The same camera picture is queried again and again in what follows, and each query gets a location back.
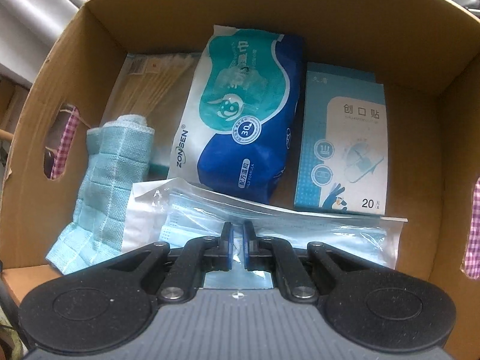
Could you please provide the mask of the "blue white wet wipes pack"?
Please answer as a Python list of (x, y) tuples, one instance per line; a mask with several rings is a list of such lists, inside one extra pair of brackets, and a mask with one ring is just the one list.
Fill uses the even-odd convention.
[(168, 177), (268, 203), (287, 165), (303, 76), (303, 38), (216, 25), (193, 73)]

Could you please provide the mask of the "face mask pack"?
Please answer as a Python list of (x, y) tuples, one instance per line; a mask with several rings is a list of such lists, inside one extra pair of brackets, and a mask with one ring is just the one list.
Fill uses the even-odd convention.
[(216, 236), (224, 223), (240, 238), (250, 221), (260, 237), (286, 239), (303, 249), (323, 242), (393, 268), (406, 219), (345, 213), (308, 213), (245, 201), (193, 186), (180, 178), (133, 184), (125, 214), (121, 250), (164, 241), (182, 247), (197, 236)]

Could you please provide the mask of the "pink checkered cloth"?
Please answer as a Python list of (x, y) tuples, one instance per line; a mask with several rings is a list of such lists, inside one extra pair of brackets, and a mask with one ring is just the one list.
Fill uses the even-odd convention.
[(66, 108), (62, 108), (60, 110), (60, 113), (68, 114), (68, 118), (66, 125), (64, 126), (49, 175), (51, 180), (58, 179), (64, 173), (68, 154), (72, 146), (72, 141), (80, 123), (80, 113), (75, 106), (67, 105)]

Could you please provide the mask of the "brown cardboard box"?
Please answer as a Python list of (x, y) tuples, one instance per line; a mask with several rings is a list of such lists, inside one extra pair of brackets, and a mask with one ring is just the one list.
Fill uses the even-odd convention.
[(54, 277), (44, 257), (86, 167), (77, 136), (65, 174), (44, 175), (61, 103), (98, 122), (128, 52), (196, 50), (215, 24), (297, 33), (311, 59), (377, 75), (390, 117), (387, 211), (408, 219), (400, 268), (458, 302), (477, 297), (461, 263), (479, 177), (479, 21), (449, 0), (89, 0), (44, 62), (7, 163), (1, 260), (12, 297)]

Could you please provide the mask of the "light blue fluffy towel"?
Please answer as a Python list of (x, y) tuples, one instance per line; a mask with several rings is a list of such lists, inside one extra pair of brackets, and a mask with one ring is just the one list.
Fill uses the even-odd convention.
[(46, 256), (61, 274), (120, 255), (129, 195), (147, 176), (154, 135), (141, 115), (123, 115), (87, 132), (88, 166), (72, 222)]

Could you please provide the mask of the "cotton swab packet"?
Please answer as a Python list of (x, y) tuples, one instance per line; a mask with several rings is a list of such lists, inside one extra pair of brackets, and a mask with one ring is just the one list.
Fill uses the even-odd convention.
[(199, 53), (128, 54), (109, 96), (102, 124), (123, 115), (145, 117), (154, 128), (151, 173), (165, 178)]

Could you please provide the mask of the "blue band-aid box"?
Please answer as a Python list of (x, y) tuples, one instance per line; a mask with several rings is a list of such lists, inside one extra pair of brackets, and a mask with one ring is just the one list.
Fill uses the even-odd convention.
[(294, 207), (384, 215), (388, 131), (371, 72), (309, 63)]

